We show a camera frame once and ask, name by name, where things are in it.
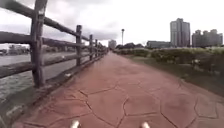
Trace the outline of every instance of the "overcast sky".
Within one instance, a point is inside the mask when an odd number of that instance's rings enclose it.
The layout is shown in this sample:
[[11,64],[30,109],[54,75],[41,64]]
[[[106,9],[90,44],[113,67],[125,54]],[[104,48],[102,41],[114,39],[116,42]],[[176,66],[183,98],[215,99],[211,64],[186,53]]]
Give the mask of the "overcast sky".
[[[35,0],[17,0],[31,8]],[[190,22],[191,33],[197,29],[224,32],[222,0],[48,0],[46,16],[101,40],[116,39],[142,43],[170,40],[170,22],[183,18]],[[0,31],[29,34],[31,20],[0,9]],[[44,27],[44,36],[74,41],[74,37]]]

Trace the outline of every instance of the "wooden railing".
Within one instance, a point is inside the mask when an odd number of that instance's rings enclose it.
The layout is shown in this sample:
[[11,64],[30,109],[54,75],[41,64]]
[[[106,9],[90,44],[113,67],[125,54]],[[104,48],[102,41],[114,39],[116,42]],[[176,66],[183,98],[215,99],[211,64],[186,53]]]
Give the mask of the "wooden railing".
[[[14,0],[2,0],[1,8],[11,10],[19,13],[23,16],[32,19],[31,33],[30,35],[22,35],[17,33],[9,33],[0,31],[0,44],[14,43],[14,44],[28,44],[30,45],[31,62],[22,62],[0,67],[0,79],[15,75],[18,73],[31,71],[33,74],[33,80],[35,87],[41,87],[46,84],[43,76],[43,67],[50,66],[56,63],[70,61],[76,59],[76,67],[81,67],[84,63],[81,62],[81,58],[89,56],[90,60],[85,62],[91,63],[104,55],[107,51],[106,47],[98,43],[97,40],[93,42],[93,35],[85,37],[82,35],[82,26],[77,25],[76,31],[67,28],[58,22],[45,17],[45,10],[47,6],[47,0],[36,0],[34,10],[14,1]],[[43,25],[53,27],[61,32],[68,33],[76,37],[76,43],[54,40],[42,37]],[[85,46],[81,42],[82,40],[88,41],[89,45]],[[73,47],[76,49],[76,55],[67,55],[63,57],[56,57],[50,60],[43,60],[42,45],[48,45],[51,47]],[[82,55],[83,49],[88,49],[89,54]]]

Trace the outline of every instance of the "tree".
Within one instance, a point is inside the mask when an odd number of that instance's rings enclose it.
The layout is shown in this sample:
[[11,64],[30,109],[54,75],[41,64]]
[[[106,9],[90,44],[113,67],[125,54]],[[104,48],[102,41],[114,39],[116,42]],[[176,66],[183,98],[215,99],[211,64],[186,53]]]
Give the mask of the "tree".
[[123,45],[121,45],[121,44],[117,45],[116,49],[123,49]]
[[124,45],[125,49],[134,49],[135,48],[135,44],[134,43],[127,43]]
[[142,44],[137,44],[135,45],[135,48],[144,48],[144,46]]

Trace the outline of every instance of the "fence rail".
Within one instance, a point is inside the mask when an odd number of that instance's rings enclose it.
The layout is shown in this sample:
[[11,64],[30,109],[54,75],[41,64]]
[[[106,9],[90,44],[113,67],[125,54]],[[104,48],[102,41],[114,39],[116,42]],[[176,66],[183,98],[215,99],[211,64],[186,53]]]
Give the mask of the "fence rail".
[[[0,66],[0,79],[32,70],[35,87],[41,87],[45,85],[46,81],[49,81],[45,80],[43,77],[44,66],[50,66],[53,64],[76,59],[76,67],[81,68],[84,67],[82,66],[81,58],[89,56],[89,62],[92,62],[98,60],[98,58],[104,55],[107,51],[106,47],[98,43],[97,39],[95,39],[95,42],[93,42],[93,35],[90,35],[89,38],[83,36],[81,25],[77,25],[76,31],[73,31],[72,29],[63,26],[58,22],[45,17],[47,0],[36,0],[34,10],[14,0],[2,0],[2,3],[3,4],[0,5],[1,8],[5,8],[7,10],[11,10],[23,16],[31,18],[32,25],[30,35],[0,31],[0,44],[28,44],[30,46],[31,54],[31,62],[22,62],[17,64]],[[53,27],[61,32],[65,32],[75,36],[76,43],[42,37],[42,29],[44,24]],[[82,40],[88,41],[89,45],[83,45],[81,43]],[[43,60],[42,45],[48,45],[51,47],[73,47],[76,49],[76,55],[67,55]],[[83,49],[88,49],[89,54],[83,55]]]

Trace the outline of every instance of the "grass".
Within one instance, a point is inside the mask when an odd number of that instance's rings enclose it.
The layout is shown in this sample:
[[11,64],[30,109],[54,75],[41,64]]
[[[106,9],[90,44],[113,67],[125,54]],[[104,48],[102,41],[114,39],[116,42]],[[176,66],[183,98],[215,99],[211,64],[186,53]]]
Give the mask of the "grass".
[[159,70],[173,74],[189,83],[192,83],[224,97],[224,79],[220,76],[211,75],[202,71],[197,71],[190,66],[159,63],[150,57],[127,57],[138,63],[144,63]]

